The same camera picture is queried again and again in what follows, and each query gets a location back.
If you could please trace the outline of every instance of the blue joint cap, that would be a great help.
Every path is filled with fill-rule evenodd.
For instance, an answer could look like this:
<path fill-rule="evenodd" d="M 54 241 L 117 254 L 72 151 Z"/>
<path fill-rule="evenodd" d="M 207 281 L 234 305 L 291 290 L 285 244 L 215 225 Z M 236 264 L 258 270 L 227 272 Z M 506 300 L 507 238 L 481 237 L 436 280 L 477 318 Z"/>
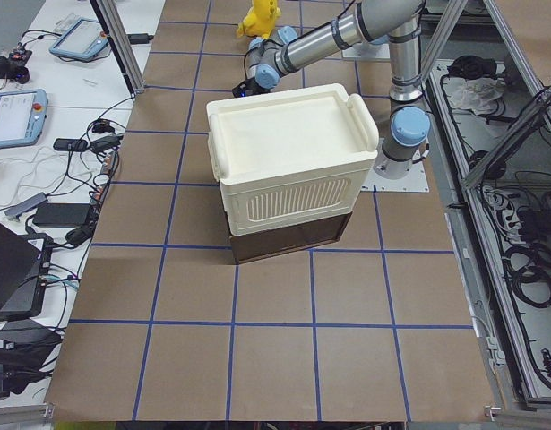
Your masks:
<path fill-rule="evenodd" d="M 287 45 L 288 43 L 298 38 L 298 35 L 295 29 L 293 27 L 289 27 L 288 25 L 278 29 L 277 34 L 279 35 L 281 41 L 283 42 L 283 45 Z"/>
<path fill-rule="evenodd" d="M 385 34 L 381 36 L 380 38 L 376 38 L 375 40 L 371 41 L 371 45 L 384 45 L 385 43 L 389 43 L 389 35 Z"/>
<path fill-rule="evenodd" d="M 430 118 L 418 107 L 398 110 L 391 121 L 392 137 L 402 146 L 413 147 L 422 143 L 430 130 Z"/>
<path fill-rule="evenodd" d="M 263 38 L 255 38 L 251 42 L 249 42 L 249 49 L 254 49 L 256 47 L 259 47 L 263 43 Z"/>
<path fill-rule="evenodd" d="M 275 88 L 280 77 L 277 71 L 268 64 L 259 64 L 255 69 L 255 80 L 266 90 Z"/>

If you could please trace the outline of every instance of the light blue tablet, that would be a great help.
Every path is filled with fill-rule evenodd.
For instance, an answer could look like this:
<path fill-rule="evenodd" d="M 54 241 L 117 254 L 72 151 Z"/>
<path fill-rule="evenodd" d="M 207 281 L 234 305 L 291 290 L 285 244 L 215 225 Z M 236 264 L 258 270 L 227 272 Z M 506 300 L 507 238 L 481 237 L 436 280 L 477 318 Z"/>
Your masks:
<path fill-rule="evenodd" d="M 0 149 L 36 143 L 47 105 L 44 90 L 0 92 Z"/>
<path fill-rule="evenodd" d="M 50 47 L 54 56 L 89 62 L 108 44 L 99 22 L 81 18 Z"/>

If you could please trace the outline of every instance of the yellow toy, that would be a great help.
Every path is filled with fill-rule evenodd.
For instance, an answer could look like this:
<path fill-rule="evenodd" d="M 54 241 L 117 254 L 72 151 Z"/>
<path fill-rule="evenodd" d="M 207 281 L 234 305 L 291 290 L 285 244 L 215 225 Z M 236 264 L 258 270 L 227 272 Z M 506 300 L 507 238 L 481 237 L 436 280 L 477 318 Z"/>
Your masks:
<path fill-rule="evenodd" d="M 275 22 L 281 16 L 277 0 L 252 0 L 251 9 L 242 22 L 237 25 L 237 36 L 261 36 L 268 39 L 275 28 Z"/>

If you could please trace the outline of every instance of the plastic bin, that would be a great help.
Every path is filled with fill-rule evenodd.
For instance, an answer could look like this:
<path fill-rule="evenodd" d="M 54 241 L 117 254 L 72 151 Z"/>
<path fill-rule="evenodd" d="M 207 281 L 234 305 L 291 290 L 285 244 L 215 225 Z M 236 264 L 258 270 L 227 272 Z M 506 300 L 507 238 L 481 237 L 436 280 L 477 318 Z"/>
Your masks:
<path fill-rule="evenodd" d="M 378 130 L 339 84 L 207 105 L 213 174 L 232 235 L 350 213 Z"/>

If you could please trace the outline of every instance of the brown box bottom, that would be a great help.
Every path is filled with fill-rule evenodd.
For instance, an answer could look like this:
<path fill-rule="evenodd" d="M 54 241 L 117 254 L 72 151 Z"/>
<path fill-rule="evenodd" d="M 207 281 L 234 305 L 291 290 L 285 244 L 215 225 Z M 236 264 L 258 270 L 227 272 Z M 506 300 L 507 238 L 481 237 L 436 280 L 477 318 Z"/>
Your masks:
<path fill-rule="evenodd" d="M 229 231 L 233 256 L 240 264 L 337 242 L 351 213 L 243 236 L 234 236 Z"/>

